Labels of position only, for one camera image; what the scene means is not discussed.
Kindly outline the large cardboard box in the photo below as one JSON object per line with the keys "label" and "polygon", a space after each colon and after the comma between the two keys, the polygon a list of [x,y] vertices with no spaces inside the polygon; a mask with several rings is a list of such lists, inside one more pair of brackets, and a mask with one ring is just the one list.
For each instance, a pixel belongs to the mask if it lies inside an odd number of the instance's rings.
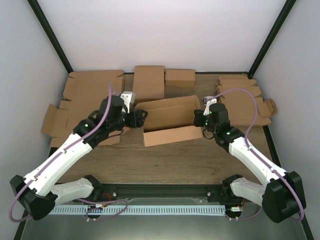
{"label": "large cardboard box", "polygon": [[194,126],[194,111],[200,108],[196,95],[138,103],[134,109],[147,112],[142,134],[144,146],[202,138],[202,129]]}

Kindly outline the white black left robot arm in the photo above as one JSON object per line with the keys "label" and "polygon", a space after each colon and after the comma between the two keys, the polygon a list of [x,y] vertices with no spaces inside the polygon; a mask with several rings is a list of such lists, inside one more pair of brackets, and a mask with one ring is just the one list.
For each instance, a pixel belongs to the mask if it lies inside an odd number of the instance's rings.
{"label": "white black left robot arm", "polygon": [[10,186],[15,195],[12,205],[19,202],[28,215],[41,220],[54,207],[69,201],[86,198],[97,202],[102,196],[100,182],[92,175],[57,185],[60,177],[78,160],[101,142],[122,133],[125,127],[141,128],[148,115],[145,110],[132,110],[135,94],[124,91],[119,96],[109,95],[98,110],[93,111],[73,129],[65,142],[45,162],[25,176],[15,175]]}

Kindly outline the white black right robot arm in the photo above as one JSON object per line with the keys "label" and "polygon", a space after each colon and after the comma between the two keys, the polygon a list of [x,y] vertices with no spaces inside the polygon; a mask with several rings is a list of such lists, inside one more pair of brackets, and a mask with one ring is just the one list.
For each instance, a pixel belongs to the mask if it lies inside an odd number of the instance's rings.
{"label": "white black right robot arm", "polygon": [[300,175],[287,172],[259,152],[238,128],[231,126],[228,110],[222,103],[207,102],[205,110],[194,111],[194,126],[212,133],[212,138],[227,153],[240,160],[259,180],[248,181],[236,174],[223,181],[222,195],[229,202],[244,198],[262,208],[275,223],[299,214],[305,216],[306,198]]}

